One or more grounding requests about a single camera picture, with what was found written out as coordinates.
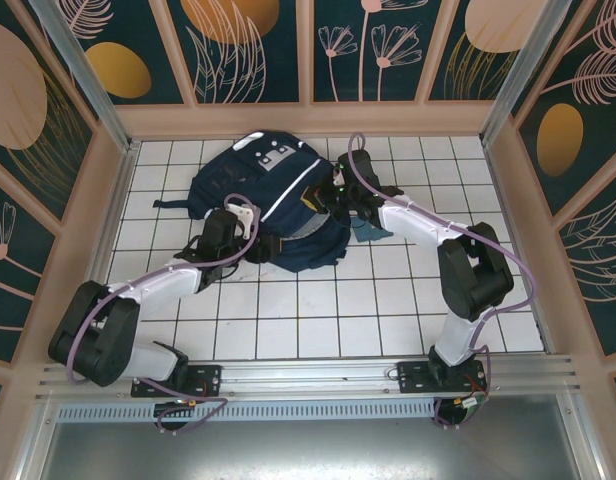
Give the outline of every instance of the backpack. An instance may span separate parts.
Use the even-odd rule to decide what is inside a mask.
[[[192,180],[186,200],[156,200],[154,207],[187,208],[193,220],[223,206],[230,193],[261,209],[260,234],[281,239],[271,263],[289,270],[336,265],[346,254],[350,217],[335,221],[311,210],[301,196],[333,173],[333,166],[305,142],[284,132],[254,132],[204,165]]]

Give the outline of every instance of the flower illustration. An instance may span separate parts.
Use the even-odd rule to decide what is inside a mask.
[[[350,25],[345,28],[335,27],[332,29],[332,32],[330,32],[328,27],[321,27],[318,33],[321,46],[324,47],[324,52],[328,57],[332,93],[335,96],[335,102],[338,102],[339,97],[337,97],[337,89],[335,88],[335,76],[332,72],[332,59],[334,57],[348,55],[349,53],[355,53],[357,51],[357,44],[353,43],[354,37],[352,33],[350,33]]]
[[[428,0],[361,0],[364,9],[364,23],[361,27],[361,48],[359,54],[358,89],[359,101],[364,101],[364,48],[366,45],[366,29],[368,28],[368,16],[385,10],[408,10],[410,8],[423,7]]]
[[[381,100],[381,77],[384,68],[408,65],[421,60],[421,50],[416,50],[419,44],[416,31],[417,26],[394,27],[386,37],[385,25],[372,29],[372,48],[379,67],[377,100]]]
[[[5,260],[15,267],[30,273],[36,277],[41,278],[41,274],[31,270],[30,268],[22,265],[21,263],[13,260],[8,256],[8,244],[10,243],[10,239],[12,238],[13,230],[15,228],[15,219],[17,218],[17,209],[10,205],[8,202],[4,202],[2,208],[0,210],[0,261]],[[18,295],[27,300],[32,300],[34,298],[33,295],[29,293],[23,292],[15,287],[11,287],[10,285],[6,285],[5,283],[0,282],[0,289],[5,290],[6,292],[12,293],[14,295]],[[21,330],[19,327],[0,327],[0,330]]]

